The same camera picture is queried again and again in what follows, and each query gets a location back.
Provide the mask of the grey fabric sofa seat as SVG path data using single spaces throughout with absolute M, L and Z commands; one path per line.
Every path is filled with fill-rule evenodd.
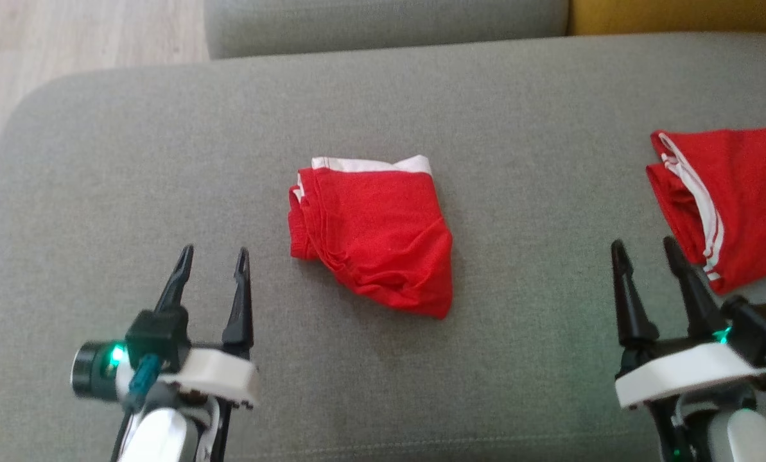
M 687 330 L 647 180 L 656 130 L 766 126 L 765 34 L 521 39 L 95 71 L 0 137 L 0 462 L 107 462 L 119 406 L 78 400 L 195 246 L 189 336 L 217 342 L 250 251 L 262 392 L 226 462 L 658 460 L 623 411 L 611 276 Z M 426 155 L 453 234 L 445 320 L 353 295 L 289 252 L 313 156 Z

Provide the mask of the red basketball jersey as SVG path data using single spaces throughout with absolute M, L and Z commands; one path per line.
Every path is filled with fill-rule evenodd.
M 646 168 L 683 255 L 718 295 L 766 277 L 766 128 L 653 132 Z

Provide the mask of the red basketball shorts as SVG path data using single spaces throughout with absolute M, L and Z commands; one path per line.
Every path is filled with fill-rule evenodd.
M 315 157 L 289 190 L 290 254 L 320 261 L 356 295 L 400 312 L 447 318 L 453 235 L 430 161 Z

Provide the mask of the grey sofa back cushion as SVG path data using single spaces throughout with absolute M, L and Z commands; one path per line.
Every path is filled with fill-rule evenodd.
M 570 0 L 204 0 L 213 60 L 563 36 Z

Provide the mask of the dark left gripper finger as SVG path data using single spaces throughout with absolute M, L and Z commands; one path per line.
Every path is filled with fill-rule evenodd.
M 235 267 L 235 295 L 231 312 L 222 332 L 222 346 L 226 353 L 250 353 L 254 346 L 254 321 L 250 279 L 250 254 L 241 248 Z
M 188 316 L 187 309 L 182 305 L 182 297 L 185 286 L 190 278 L 193 265 L 195 247 L 192 244 L 183 247 L 175 267 L 169 275 L 168 281 L 157 301 L 154 313 L 157 315 Z

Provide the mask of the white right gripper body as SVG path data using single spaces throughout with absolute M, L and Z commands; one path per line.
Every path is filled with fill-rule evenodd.
M 734 348 L 718 341 L 655 357 L 658 342 L 621 344 L 620 371 L 614 388 L 621 409 L 663 398 L 749 381 L 766 392 L 766 365 L 755 366 Z

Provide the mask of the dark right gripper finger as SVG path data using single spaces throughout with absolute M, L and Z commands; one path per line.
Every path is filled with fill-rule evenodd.
M 689 263 L 674 237 L 663 239 L 668 267 L 678 281 L 683 306 L 688 320 L 688 337 L 693 339 L 719 339 L 729 325 L 697 270 Z
M 659 331 L 642 306 L 633 281 L 633 265 L 621 240 L 612 242 L 611 264 L 618 344 L 622 347 L 653 344 L 659 339 Z

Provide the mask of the yellow cushion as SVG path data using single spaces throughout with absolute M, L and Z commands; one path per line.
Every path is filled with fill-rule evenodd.
M 570 35 L 766 32 L 766 0 L 570 0 Z

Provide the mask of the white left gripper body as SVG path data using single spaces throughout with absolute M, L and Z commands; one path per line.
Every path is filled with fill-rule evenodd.
M 190 348 L 179 372 L 163 373 L 162 381 L 185 391 L 197 391 L 239 406 L 261 403 L 257 366 L 214 348 Z

